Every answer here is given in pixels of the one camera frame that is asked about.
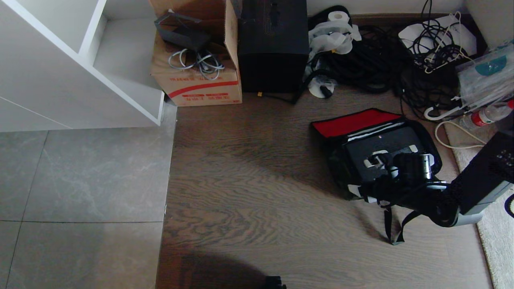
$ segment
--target white cabinet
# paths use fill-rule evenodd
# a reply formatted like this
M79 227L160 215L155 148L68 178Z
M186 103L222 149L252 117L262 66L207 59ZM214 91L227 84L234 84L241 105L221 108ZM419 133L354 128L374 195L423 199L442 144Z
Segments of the white cabinet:
M146 0L0 0L0 132L160 125L152 12Z

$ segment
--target red lining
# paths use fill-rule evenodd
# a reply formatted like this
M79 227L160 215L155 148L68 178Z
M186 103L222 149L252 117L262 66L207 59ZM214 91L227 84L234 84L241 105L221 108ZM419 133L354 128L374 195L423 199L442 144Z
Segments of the red lining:
M333 137L346 135L400 117L400 115L372 109L357 114L342 116L333 120L314 122L313 126L324 137Z
M238 81L225 81L225 82L205 83L205 84L193 85L193 86L184 87L184 88L181 88L181 89L179 89L177 91L174 91L174 92L168 94L168 96L170 98L174 98L177 95L180 95L180 94L183 94L183 93L186 93L186 92L190 92L190 91L194 91L194 90L197 90L197 89L210 88L210 87L218 87L218 86L229 86L229 85L237 85L237 84L239 84Z

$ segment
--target white rug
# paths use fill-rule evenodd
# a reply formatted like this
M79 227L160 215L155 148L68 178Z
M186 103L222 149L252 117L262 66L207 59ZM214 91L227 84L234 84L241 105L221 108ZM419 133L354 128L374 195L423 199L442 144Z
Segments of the white rug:
M451 124L445 124L450 144L454 147L474 145L471 137ZM488 141L495 134L494 125L473 132L478 138ZM469 164L480 148L453 150L460 171ZM483 219L477 224L482 246L491 272L495 289L514 288L514 219L504 209L505 200L514 193L510 189L484 211Z

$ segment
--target white wall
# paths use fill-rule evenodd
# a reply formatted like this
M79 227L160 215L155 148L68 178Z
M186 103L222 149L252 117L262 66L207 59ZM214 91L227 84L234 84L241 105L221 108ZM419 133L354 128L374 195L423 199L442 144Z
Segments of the white wall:
M489 47L514 38L513 0L466 0L466 6Z
M109 20L155 17L148 0L107 0L104 15Z
M424 3L425 0L307 0L307 12L314 15L330 6L343 5L350 14L421 13ZM463 3L464 0L433 0L432 12L462 12Z

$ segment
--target plastic bag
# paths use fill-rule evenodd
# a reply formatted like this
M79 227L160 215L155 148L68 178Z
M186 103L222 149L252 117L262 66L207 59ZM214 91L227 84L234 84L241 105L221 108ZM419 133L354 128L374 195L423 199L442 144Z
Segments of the plastic bag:
M308 63L310 63L319 52L331 50L337 54L350 52L353 47L352 40L362 40L357 25L351 26L345 20L323 22L316 25L313 30L309 31L310 53ZM318 62L314 70L322 68L322 65L322 63ZM312 67L307 65L304 78L309 76L312 72ZM318 76L310 82L309 91L316 97L324 98L325 96L321 93L320 87L325 86L331 92L334 92L336 84L337 82L333 79Z
M461 100L471 111L505 100L514 92L514 45L494 50L456 69Z

